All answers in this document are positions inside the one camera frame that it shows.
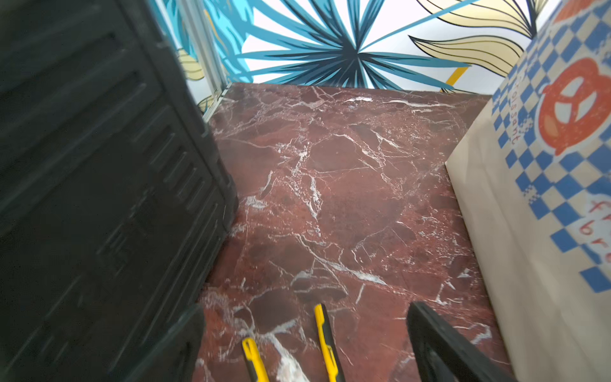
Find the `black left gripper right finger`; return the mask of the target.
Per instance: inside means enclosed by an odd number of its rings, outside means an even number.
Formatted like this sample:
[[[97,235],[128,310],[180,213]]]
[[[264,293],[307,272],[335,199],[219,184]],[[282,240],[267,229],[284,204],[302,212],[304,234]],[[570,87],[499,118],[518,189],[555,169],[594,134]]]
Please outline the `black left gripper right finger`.
[[[412,302],[407,331],[422,381],[514,381],[425,302]]]

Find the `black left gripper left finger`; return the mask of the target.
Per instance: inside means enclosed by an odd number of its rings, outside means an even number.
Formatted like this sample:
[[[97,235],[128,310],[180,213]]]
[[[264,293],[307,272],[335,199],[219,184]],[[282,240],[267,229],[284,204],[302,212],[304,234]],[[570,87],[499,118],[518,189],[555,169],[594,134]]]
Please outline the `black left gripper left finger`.
[[[191,381],[205,332],[198,305],[189,307],[122,381]]]

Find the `blue checkered paper bag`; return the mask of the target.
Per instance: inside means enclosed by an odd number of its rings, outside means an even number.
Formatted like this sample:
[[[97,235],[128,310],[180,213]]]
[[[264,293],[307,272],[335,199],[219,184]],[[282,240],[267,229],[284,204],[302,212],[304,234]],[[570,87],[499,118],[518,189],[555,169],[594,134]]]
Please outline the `blue checkered paper bag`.
[[[446,167],[516,378],[608,381],[608,1],[557,6]]]

